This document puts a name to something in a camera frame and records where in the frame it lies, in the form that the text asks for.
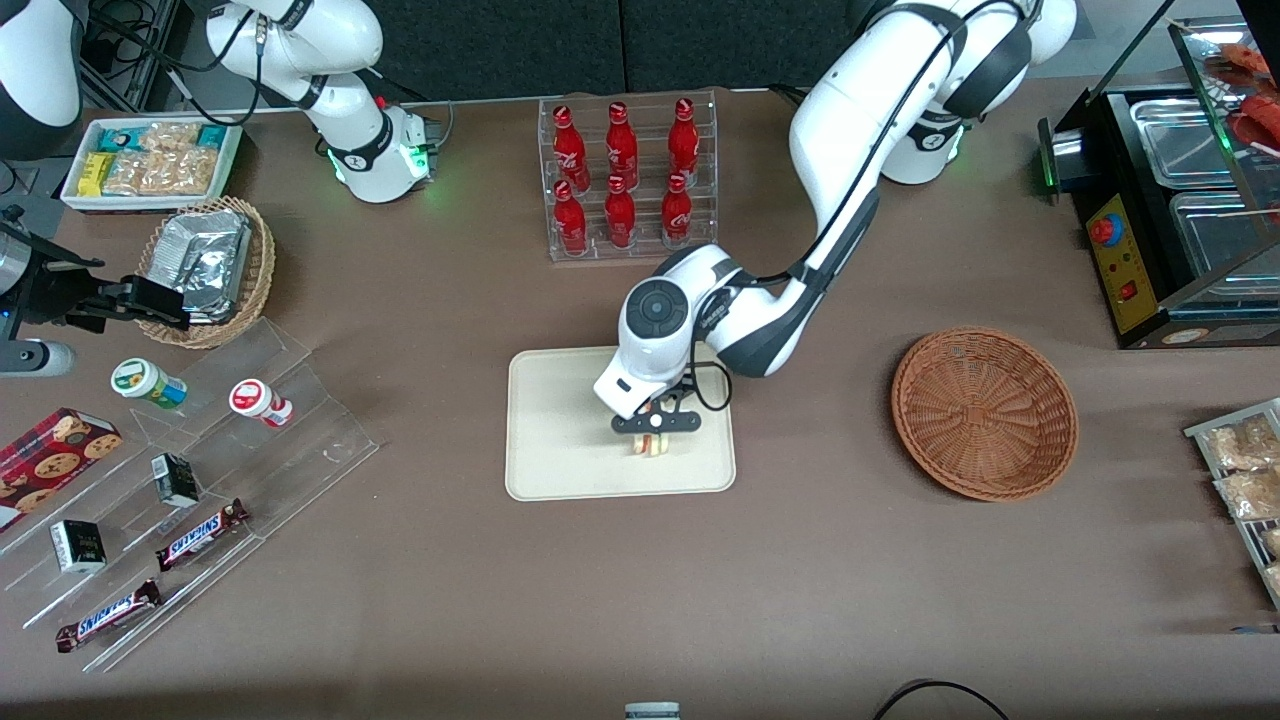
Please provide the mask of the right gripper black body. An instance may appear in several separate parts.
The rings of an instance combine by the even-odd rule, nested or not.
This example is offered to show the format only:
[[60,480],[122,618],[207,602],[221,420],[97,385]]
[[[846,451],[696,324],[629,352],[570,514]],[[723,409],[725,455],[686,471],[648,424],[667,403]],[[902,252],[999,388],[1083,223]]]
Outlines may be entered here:
[[123,290],[91,275],[83,266],[35,270],[35,324],[70,327],[88,333],[104,333],[108,320],[133,322],[137,314],[111,296]]

